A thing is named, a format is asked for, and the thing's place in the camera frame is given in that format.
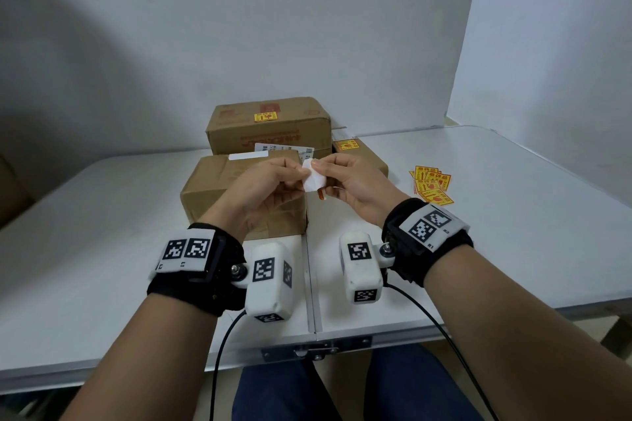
wire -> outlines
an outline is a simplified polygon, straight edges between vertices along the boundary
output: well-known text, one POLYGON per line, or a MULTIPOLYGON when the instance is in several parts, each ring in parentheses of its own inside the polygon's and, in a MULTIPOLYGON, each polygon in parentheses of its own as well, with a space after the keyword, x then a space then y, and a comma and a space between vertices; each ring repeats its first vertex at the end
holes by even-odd
POLYGON ((454 350, 454 353, 456 354, 456 357, 459 358, 459 361, 461 361, 461 364, 465 368, 465 371, 467 372, 467 374, 470 377, 472 383, 474 384, 474 387, 478 391, 478 394, 483 399, 483 402, 485 403, 485 406, 489 410, 489 413, 494 418, 494 421, 500 421, 498 419, 498 416, 496 416, 496 413, 494 412, 494 409, 492 409, 492 405, 489 403, 489 400, 487 399, 487 396, 483 392, 483 388, 481 388, 480 385, 478 384, 478 381, 476 380, 476 377, 474 377, 474 373, 472 373, 470 367, 468 366, 467 362, 465 361, 465 358, 463 358, 463 355, 459 351, 459 348, 456 347, 456 345, 454 344, 454 341, 452 341, 452 339, 447 335, 446 330, 441 328, 441 325, 437 322, 437 320, 435 320, 432 317, 432 315, 428 312, 428 310, 426 308, 424 308, 422 305, 420 305, 417 302, 417 300, 415 300, 415 298, 410 296, 406 291, 404 291, 403 289, 398 288, 397 286, 391 285, 390 283, 384 283, 384 286, 386 286, 387 288, 392 288, 395 291, 398 291, 399 293, 401 293, 402 295, 407 297, 410 301, 412 301, 415 304, 415 306, 417 306, 417 308, 419 308, 421 311, 423 311, 423 314, 425 314, 428 318, 430 318, 430 320, 435 324, 435 326, 438 328, 438 330, 441 332, 441 334, 446 338, 446 340, 450 344, 450 346, 452 346, 452 349, 454 350))
POLYGON ((226 334, 224 335, 224 339, 222 340, 222 344, 219 345, 219 351, 217 352, 217 359, 215 360, 215 371, 213 371, 213 385, 210 389, 210 415, 209 421, 213 421, 213 416, 215 412, 215 386, 217 385, 217 372, 219 371, 219 359, 222 356, 222 351, 224 351, 224 345, 226 344, 226 340, 228 339, 228 335, 231 334, 231 331, 237 324, 237 322, 241 319, 242 316, 246 314, 246 310, 242 311, 237 315, 237 318, 233 320, 233 323, 226 330, 226 334))

barcode label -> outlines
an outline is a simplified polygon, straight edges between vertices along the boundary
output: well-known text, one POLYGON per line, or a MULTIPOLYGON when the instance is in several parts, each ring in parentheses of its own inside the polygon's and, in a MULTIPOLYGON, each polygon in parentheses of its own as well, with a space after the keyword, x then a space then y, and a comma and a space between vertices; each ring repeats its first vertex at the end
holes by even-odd
POLYGON ((255 143, 255 152, 269 152, 270 150, 296 150, 299 158, 301 159, 301 163, 308 158, 313 158, 314 153, 314 149, 312 147, 255 143))

cardboard box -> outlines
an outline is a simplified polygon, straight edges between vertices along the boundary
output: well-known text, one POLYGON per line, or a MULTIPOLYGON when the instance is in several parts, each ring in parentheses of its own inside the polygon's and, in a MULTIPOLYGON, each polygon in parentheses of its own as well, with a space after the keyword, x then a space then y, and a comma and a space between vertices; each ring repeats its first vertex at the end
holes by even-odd
POLYGON ((345 129, 332 130, 334 139, 334 152, 347 153, 349 155, 361 156, 371 162, 386 177, 389 176, 389 166, 379 158, 362 140, 350 137, 345 129))
POLYGON ((33 204, 8 162, 0 155, 0 228, 33 204))
POLYGON ((215 155, 252 152, 255 143, 311 147, 314 158, 331 153, 331 118, 312 97, 218 105, 206 134, 215 155))
MULTIPOLYGON (((200 159, 180 192, 180 201, 182 201, 189 223, 197 221, 246 169, 266 160, 266 157, 287 157, 296 162, 299 161, 296 150, 252 153, 252 155, 254 154, 266 155, 240 160, 229 160, 228 155, 211 155, 200 159)), ((249 233, 246 240, 302 235, 306 228, 307 218, 303 197, 273 210, 256 229, 249 233)))

right hand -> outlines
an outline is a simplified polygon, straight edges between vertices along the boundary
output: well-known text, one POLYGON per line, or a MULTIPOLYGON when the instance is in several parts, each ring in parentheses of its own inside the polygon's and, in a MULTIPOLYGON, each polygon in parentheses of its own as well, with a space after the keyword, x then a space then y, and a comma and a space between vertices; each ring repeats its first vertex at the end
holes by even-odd
POLYGON ((312 168, 328 178, 326 194, 349 204, 362 219, 380 228, 389 213, 410 198, 362 157, 334 153, 313 160, 312 168))

